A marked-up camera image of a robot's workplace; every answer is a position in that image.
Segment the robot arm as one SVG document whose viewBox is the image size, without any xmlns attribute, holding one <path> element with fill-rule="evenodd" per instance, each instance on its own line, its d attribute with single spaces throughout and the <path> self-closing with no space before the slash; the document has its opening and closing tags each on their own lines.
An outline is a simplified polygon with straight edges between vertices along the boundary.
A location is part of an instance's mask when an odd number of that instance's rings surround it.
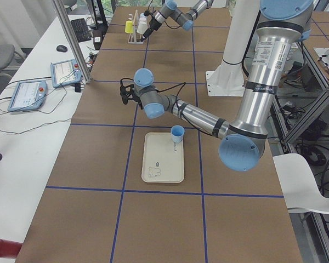
<svg viewBox="0 0 329 263">
<path fill-rule="evenodd" d="M 146 68 L 136 71 L 132 84 L 120 87 L 122 101 L 137 102 L 150 119 L 168 111 L 220 138 L 221 161 L 235 171 L 250 170 L 264 153 L 265 122 L 291 45 L 309 37 L 312 12 L 312 1 L 236 2 L 222 62 L 206 73 L 210 96 L 241 97 L 233 122 L 156 89 Z"/>
<path fill-rule="evenodd" d="M 180 27 L 188 31 L 192 28 L 194 21 L 198 16 L 206 9 L 212 7 L 212 0 L 200 0 L 198 1 L 188 12 L 183 13 L 178 7 L 175 1 L 165 1 L 162 7 L 152 13 L 149 10 L 144 12 L 145 16 L 151 16 L 149 28 L 142 33 L 141 41 L 147 39 L 154 31 L 157 31 L 163 23 L 170 17 Z"/>
</svg>

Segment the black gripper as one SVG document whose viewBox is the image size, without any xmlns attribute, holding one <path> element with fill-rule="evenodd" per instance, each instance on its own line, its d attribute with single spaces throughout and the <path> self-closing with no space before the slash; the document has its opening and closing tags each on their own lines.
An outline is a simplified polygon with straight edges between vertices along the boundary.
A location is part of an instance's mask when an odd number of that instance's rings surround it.
<svg viewBox="0 0 329 263">
<path fill-rule="evenodd" d="M 157 31 L 161 27 L 161 24 L 156 20 L 154 16 L 152 16 L 149 28 L 144 32 L 142 36 L 142 41 L 145 41 L 154 31 Z"/>
<path fill-rule="evenodd" d="M 124 105 L 127 105 L 129 100 L 139 103 L 139 97 L 134 91 L 134 84 L 124 85 L 123 82 L 120 82 L 120 96 Z"/>
</svg>

